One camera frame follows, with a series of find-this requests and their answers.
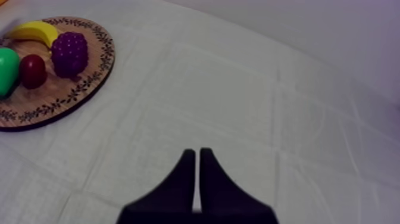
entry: plastic fruit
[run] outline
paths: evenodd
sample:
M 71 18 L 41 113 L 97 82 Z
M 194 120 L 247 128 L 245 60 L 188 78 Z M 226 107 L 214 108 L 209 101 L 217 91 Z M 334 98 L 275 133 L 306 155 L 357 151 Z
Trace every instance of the plastic fruit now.
M 0 97 L 4 97 L 10 91 L 18 78 L 18 66 L 20 57 L 9 48 L 0 48 Z
M 72 78 L 88 66 L 88 42 L 81 33 L 61 34 L 51 47 L 51 60 L 59 77 Z
M 41 41 L 48 48 L 51 48 L 53 41 L 58 37 L 58 32 L 57 29 L 49 23 L 31 21 L 15 27 L 8 33 L 8 36 L 11 39 L 17 40 Z
M 45 61 L 36 54 L 24 57 L 20 63 L 21 83 L 27 89 L 43 85 L 47 79 Z

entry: table surface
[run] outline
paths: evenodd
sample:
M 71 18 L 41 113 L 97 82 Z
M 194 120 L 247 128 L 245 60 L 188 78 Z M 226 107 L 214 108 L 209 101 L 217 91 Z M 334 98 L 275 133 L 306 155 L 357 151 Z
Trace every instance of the table surface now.
M 350 76 L 156 0 L 11 0 L 0 30 L 60 15 L 110 32 L 114 70 L 73 114 L 0 133 L 1 223 L 114 223 L 201 147 L 281 223 L 399 223 L 400 114 Z

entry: purple grapes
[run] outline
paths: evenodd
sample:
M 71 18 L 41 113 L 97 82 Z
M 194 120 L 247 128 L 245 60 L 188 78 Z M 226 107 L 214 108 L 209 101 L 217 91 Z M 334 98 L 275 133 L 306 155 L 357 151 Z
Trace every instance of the purple grapes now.
M 66 32 L 53 42 L 51 60 L 59 77 L 71 78 L 88 66 L 88 42 L 81 33 Z

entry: round wooden tray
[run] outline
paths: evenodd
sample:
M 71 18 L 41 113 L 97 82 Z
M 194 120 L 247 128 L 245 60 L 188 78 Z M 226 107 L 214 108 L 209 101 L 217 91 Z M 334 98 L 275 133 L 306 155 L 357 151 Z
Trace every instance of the round wooden tray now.
M 89 65 L 76 80 L 62 79 L 55 75 L 49 49 L 44 44 L 0 39 L 0 47 L 12 48 L 21 58 L 40 55 L 48 72 L 48 79 L 41 87 L 28 90 L 18 85 L 10 97 L 0 100 L 1 131 L 32 129 L 64 117 L 93 96 L 113 68 L 114 42 L 103 27 L 77 17 L 53 17 L 43 21 L 54 25 L 59 33 L 82 33 L 89 47 Z

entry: green fruit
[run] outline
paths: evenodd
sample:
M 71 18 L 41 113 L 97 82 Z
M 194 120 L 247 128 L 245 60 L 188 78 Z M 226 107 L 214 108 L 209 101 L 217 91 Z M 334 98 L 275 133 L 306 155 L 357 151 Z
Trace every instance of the green fruit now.
M 19 65 L 20 57 L 15 51 L 0 48 L 0 97 L 6 96 L 17 80 Z

